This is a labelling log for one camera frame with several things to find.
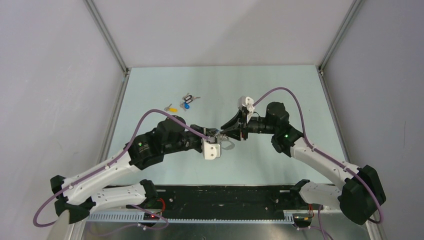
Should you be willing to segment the black tagged key on table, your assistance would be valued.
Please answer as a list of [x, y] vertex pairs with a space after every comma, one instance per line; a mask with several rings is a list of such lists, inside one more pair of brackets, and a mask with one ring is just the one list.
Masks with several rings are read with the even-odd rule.
[[190, 94], [190, 93], [187, 93], [183, 98], [182, 98], [182, 100], [183, 100], [183, 102], [185, 102], [185, 103], [191, 103], [192, 101], [194, 101], [194, 100], [196, 100], [196, 99], [200, 99], [200, 97], [198, 97], [198, 96], [193, 96], [192, 94]]

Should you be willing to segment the aluminium corner post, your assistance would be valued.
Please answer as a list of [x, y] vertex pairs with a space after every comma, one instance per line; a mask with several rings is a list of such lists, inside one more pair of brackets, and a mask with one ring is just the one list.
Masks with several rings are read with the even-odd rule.
[[361, 10], [365, 0], [353, 0], [346, 15], [344, 16], [338, 30], [336, 31], [335, 36], [333, 37], [329, 47], [327, 48], [324, 57], [322, 58], [320, 64], [317, 66], [318, 72], [321, 76], [324, 75], [325, 69], [329, 64], [330, 60], [338, 50], [338, 47], [342, 43], [345, 35], [348, 33], [351, 25], [355, 21], [359, 11]]
[[116, 45], [112, 34], [110, 33], [96, 3], [94, 0], [83, 0], [88, 12], [90, 13], [95, 25], [97, 26], [100, 34], [102, 35], [106, 45], [111, 51], [114, 59], [116, 60], [122, 74], [126, 77], [128, 75], [129, 68], [127, 67], [124, 58], [122, 57], [118, 46]]

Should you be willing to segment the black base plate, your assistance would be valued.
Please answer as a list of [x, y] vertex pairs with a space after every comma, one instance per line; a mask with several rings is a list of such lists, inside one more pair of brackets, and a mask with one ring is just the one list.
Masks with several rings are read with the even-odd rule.
[[157, 185], [157, 196], [139, 205], [170, 220], [283, 220], [309, 205], [291, 185]]

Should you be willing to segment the yellow tagged key on table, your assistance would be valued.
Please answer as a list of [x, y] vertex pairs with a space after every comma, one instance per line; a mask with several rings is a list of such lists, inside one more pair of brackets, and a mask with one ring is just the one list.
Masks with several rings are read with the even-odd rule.
[[165, 112], [171, 112], [171, 113], [177, 113], [178, 109], [172, 107], [172, 104], [169, 104], [167, 107], [164, 108]]

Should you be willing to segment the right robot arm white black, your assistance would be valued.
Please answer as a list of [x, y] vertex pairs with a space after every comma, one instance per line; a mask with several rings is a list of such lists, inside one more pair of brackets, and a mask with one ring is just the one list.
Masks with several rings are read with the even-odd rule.
[[304, 133], [289, 122], [290, 115], [282, 102], [266, 106], [265, 116], [253, 116], [245, 106], [221, 126], [221, 133], [237, 141], [249, 134], [270, 134], [276, 152], [296, 159], [325, 176], [331, 185], [319, 186], [301, 180], [290, 191], [291, 204], [303, 209], [308, 204], [328, 206], [341, 212], [352, 222], [363, 225], [371, 220], [386, 201], [377, 171], [370, 165], [359, 167], [339, 161], [307, 143]]

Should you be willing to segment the aluminium frame rail front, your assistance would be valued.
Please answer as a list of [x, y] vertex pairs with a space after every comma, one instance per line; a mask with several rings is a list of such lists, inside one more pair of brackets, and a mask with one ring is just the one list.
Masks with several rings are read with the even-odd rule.
[[279, 221], [285, 211], [311, 210], [321, 204], [316, 187], [309, 190], [311, 200], [301, 196], [306, 185], [159, 185], [147, 190], [124, 186], [116, 197], [112, 195], [116, 187], [109, 186], [71, 207], [70, 222], [118, 207], [145, 209], [147, 220], [162, 215], [176, 221]]

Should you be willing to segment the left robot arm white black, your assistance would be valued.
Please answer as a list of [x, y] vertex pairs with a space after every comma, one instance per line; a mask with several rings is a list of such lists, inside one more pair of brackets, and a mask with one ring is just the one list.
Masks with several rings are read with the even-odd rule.
[[69, 212], [70, 224], [84, 220], [90, 214], [127, 205], [153, 208], [158, 194], [152, 181], [143, 179], [127, 186], [113, 186], [121, 177], [135, 174], [155, 164], [164, 156], [177, 152], [214, 149], [214, 136], [209, 129], [186, 126], [184, 119], [173, 115], [160, 121], [155, 128], [137, 135], [118, 154], [73, 177], [57, 175], [50, 180], [56, 194], [55, 212]]

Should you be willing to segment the blue tagged key on table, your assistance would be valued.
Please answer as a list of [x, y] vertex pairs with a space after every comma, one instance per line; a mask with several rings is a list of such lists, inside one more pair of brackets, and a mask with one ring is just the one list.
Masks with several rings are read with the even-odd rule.
[[186, 112], [190, 106], [186, 102], [181, 102], [179, 106]]

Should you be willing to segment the right aluminium corner post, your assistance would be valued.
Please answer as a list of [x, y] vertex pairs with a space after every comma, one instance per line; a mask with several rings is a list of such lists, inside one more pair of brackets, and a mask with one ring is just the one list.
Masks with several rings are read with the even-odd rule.
[[320, 64], [317, 66], [318, 72], [321, 76], [324, 75], [325, 69], [329, 64], [330, 60], [338, 50], [338, 47], [342, 43], [345, 35], [348, 33], [351, 25], [355, 21], [359, 11], [361, 10], [365, 0], [353, 0], [346, 15], [344, 16], [338, 30], [336, 31], [335, 36], [333, 37], [329, 47], [327, 48], [324, 57], [322, 58]]

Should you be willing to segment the left aluminium corner post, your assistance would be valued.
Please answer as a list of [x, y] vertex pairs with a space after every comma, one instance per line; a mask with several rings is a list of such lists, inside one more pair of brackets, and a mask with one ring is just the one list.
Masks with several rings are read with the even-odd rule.
[[122, 74], [126, 77], [128, 75], [129, 68], [127, 67], [124, 58], [122, 57], [118, 46], [116, 45], [112, 34], [110, 33], [96, 3], [94, 0], [83, 0], [88, 12], [90, 13], [95, 25], [97, 26], [100, 34], [102, 35], [106, 45], [111, 51], [114, 59], [116, 60]]

